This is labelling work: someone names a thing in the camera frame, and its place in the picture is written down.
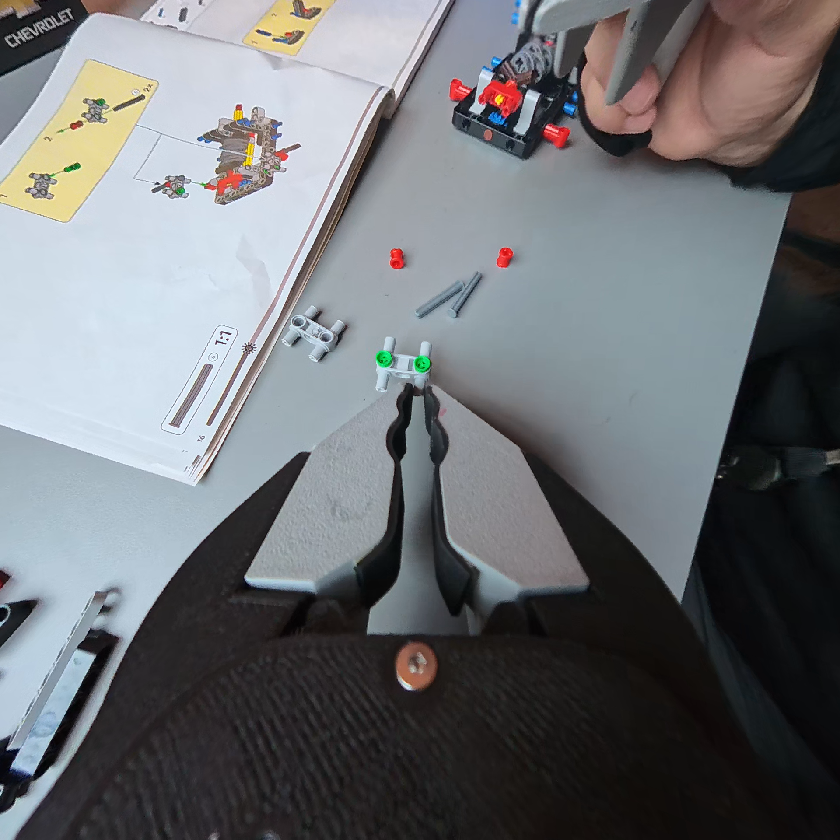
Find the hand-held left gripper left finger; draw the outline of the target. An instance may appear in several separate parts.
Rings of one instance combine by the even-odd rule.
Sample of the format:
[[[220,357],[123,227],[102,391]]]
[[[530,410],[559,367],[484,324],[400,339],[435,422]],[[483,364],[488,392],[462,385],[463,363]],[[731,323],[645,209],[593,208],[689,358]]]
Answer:
[[[392,588],[413,398],[412,385],[383,395],[311,451],[245,574],[249,585],[365,608]]]

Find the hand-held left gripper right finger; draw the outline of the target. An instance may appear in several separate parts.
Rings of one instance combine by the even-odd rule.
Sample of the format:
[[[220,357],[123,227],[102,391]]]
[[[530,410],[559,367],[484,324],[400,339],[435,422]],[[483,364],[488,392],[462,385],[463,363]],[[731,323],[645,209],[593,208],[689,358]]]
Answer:
[[[429,385],[423,398],[434,567],[451,615],[586,592],[589,577],[520,447],[443,390]]]

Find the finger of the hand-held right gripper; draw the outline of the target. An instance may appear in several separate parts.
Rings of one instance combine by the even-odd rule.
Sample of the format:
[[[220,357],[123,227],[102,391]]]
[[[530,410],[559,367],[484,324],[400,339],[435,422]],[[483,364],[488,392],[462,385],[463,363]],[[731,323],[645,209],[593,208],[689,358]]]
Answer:
[[[528,2],[528,36],[557,35],[553,74],[562,78],[579,60],[598,22],[646,4],[645,1],[531,1]]]

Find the black lego chassis assembly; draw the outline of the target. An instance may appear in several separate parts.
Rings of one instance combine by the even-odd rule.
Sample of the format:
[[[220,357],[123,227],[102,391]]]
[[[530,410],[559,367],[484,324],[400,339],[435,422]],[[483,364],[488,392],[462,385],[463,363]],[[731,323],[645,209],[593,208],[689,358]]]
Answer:
[[[576,69],[560,66],[566,36],[525,35],[515,51],[482,67],[474,87],[451,80],[454,127],[519,159],[542,141],[563,148],[571,131],[560,122],[579,112]]]

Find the grey lego connector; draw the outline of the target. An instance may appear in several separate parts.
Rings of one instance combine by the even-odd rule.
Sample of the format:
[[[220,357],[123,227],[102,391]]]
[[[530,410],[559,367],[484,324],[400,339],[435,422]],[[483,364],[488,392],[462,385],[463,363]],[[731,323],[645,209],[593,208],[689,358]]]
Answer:
[[[329,328],[324,327],[318,321],[320,311],[319,308],[311,306],[303,313],[292,316],[288,320],[286,332],[280,339],[287,347],[294,346],[300,340],[308,342],[311,345],[308,357],[315,363],[335,349],[346,327],[341,320],[337,320]]]
[[[393,365],[390,369],[381,369],[376,365],[376,382],[375,390],[379,393],[385,393],[391,380],[401,380],[410,382],[413,387],[421,392],[429,381],[429,375],[432,370],[426,374],[419,374],[413,370],[414,358],[419,354],[429,356],[431,360],[432,344],[428,341],[421,342],[418,354],[409,355],[396,352],[396,339],[393,336],[388,336],[384,340],[383,349],[391,351],[393,354]]]

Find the grey lego axle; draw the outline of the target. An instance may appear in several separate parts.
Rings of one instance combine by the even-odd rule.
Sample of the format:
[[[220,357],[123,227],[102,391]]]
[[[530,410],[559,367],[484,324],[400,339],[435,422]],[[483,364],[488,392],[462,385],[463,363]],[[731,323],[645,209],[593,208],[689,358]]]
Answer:
[[[482,272],[477,271],[464,285],[463,289],[457,295],[457,297],[454,299],[454,302],[448,309],[448,315],[450,318],[456,319],[458,317],[461,309],[464,307],[465,303],[467,302],[473,291],[476,289],[481,279]]]
[[[457,280],[451,286],[440,291],[438,294],[427,300],[425,303],[415,309],[415,317],[417,319],[425,318],[429,313],[439,308],[452,298],[459,296],[464,289],[465,284],[461,280]]]

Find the lego instruction booklet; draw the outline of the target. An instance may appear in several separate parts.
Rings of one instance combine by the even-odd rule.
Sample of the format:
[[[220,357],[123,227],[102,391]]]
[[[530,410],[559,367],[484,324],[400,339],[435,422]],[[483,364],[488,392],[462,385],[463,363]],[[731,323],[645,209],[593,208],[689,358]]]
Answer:
[[[2,426],[195,485],[450,5],[87,17],[2,142]]]

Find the pile of loose lego pieces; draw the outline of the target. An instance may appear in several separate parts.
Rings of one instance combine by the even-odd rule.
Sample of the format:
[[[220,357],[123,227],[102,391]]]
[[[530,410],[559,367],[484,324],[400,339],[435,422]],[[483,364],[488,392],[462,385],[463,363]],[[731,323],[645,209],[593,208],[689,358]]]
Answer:
[[[122,594],[116,586],[93,594],[15,733],[2,741],[2,812],[58,760],[119,641],[101,614],[110,614]]]

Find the black lego set box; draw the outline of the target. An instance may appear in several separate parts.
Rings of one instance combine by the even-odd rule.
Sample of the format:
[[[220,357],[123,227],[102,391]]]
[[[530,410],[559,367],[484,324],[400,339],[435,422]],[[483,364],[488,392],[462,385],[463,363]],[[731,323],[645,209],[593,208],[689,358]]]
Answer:
[[[1,75],[64,46],[87,16],[81,1],[1,1]]]

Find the person's right hand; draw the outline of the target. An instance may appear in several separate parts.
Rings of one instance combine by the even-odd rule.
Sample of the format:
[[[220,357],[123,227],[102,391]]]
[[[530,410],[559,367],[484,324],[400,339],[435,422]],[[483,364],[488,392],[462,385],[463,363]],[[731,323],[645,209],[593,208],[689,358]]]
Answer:
[[[838,1],[710,2],[667,81],[649,66],[609,106],[624,17],[608,18],[585,49],[587,115],[607,133],[650,131],[649,149],[670,161],[758,163],[805,110],[838,19]]]

